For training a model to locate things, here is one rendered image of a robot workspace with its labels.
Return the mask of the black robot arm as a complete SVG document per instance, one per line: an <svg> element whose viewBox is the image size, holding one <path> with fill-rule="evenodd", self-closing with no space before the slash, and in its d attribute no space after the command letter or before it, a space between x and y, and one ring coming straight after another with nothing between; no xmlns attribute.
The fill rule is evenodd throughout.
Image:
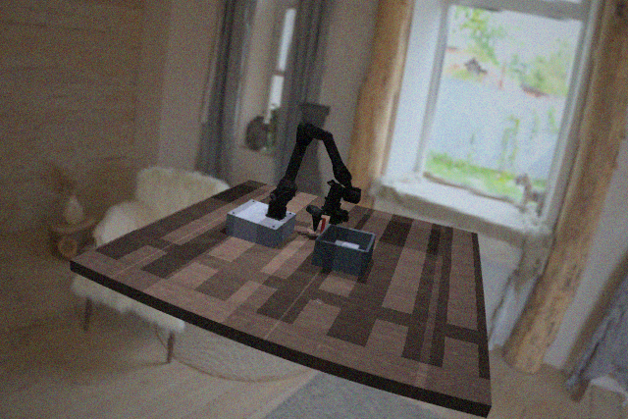
<svg viewBox="0 0 628 419"><path fill-rule="evenodd" d="M288 168L285 176L280 180L276 189L270 192L271 200L269 201L268 211L266 217L281 221L286 216L287 204L295 196L298 186L295 184L295 178L299 170L303 155L306 147L312 141L313 138L323 140L325 147L328 151L330 159L333 164L333 172L335 179L339 183L335 183L334 180L327 182L331 186L328 196L336 200L358 204L361 200L361 189L354 187L351 184L352 176L345 164L343 163L333 135L329 131L320 129L309 121L301 121L297 126L296 131L296 144L292 151ZM341 185L345 187L342 187ZM335 205L336 202L332 202L326 209L326 212L330 212L332 219L335 221L341 221L346 219L348 211L340 209L341 204Z"/></svg>

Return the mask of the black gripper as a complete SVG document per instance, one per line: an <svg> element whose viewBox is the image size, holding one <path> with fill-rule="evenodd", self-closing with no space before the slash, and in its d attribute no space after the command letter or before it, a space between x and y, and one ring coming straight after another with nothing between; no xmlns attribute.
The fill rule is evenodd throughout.
<svg viewBox="0 0 628 419"><path fill-rule="evenodd" d="M322 215L331 216L330 212L329 213L326 212L327 207L332 202L336 202L335 205L339 205L339 203L340 203L340 200L333 199L330 196L327 196L327 197L325 196L325 199L326 199L325 204L324 204L324 206L321 207L323 210L321 210L320 208L318 208L317 206L314 206L314 205L308 205L307 208L306 208L306 211L312 215L313 231L314 232L316 232L320 221L323 219L323 218L321 218ZM337 224L340 224L342 222L348 222L348 220L349 220L348 215L347 215L346 219L342 219L340 222L333 220L332 216L331 216L329 224L337 225Z"/></svg>

